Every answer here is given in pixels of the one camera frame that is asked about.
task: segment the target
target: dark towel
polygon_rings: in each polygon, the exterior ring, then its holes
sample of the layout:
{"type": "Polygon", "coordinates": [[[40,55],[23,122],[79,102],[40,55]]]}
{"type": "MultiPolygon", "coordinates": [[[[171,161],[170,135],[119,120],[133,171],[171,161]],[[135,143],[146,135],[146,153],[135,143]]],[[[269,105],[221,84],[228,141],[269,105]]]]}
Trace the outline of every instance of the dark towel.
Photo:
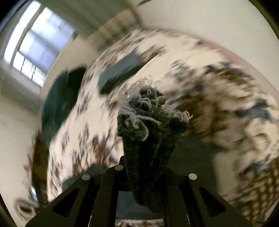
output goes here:
{"type": "Polygon", "coordinates": [[[195,173],[207,186],[217,190],[212,160],[218,152],[223,151],[214,143],[202,141],[200,136],[186,135],[177,143],[168,168],[183,176],[195,173]]]}
{"type": "Polygon", "coordinates": [[[85,67],[63,72],[53,83],[42,106],[42,135],[47,148],[76,104],[85,67]]]}
{"type": "Polygon", "coordinates": [[[109,94],[118,85],[136,74],[145,64],[135,51],[131,52],[100,75],[98,81],[100,94],[109,94]]]}

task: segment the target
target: black metal frame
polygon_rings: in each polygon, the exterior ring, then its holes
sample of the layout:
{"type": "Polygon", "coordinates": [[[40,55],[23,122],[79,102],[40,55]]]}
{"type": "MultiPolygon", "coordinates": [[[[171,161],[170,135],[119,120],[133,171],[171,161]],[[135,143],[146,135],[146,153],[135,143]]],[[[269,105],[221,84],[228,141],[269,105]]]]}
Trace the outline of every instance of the black metal frame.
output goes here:
{"type": "Polygon", "coordinates": [[[0,194],[0,226],[16,226],[0,194]]]}
{"type": "MultiPolygon", "coordinates": [[[[131,191],[124,156],[120,165],[123,169],[112,167],[96,177],[84,174],[26,227],[115,226],[118,192],[131,191]]],[[[165,227],[252,226],[199,177],[191,180],[167,170],[156,188],[161,192],[165,227]]]]}

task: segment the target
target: patterned rug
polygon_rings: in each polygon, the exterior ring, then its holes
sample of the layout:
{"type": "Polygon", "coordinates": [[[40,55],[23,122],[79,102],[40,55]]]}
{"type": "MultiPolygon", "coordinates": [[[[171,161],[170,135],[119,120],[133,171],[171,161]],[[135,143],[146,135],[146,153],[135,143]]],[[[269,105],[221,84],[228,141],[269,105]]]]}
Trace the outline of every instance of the patterned rug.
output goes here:
{"type": "MultiPolygon", "coordinates": [[[[162,30],[129,33],[87,69],[77,103],[50,144],[49,201],[62,192],[64,180],[92,164],[119,162],[118,94],[146,77],[168,104],[193,115],[185,137],[222,148],[212,160],[218,193],[250,221],[263,215],[279,196],[279,107],[255,80],[263,76],[221,47],[162,30]],[[96,87],[100,74],[134,50],[149,62],[109,96],[101,96],[96,87]]],[[[126,223],[117,225],[131,226],[126,223]]],[[[138,226],[160,225],[162,220],[138,226]]]]}

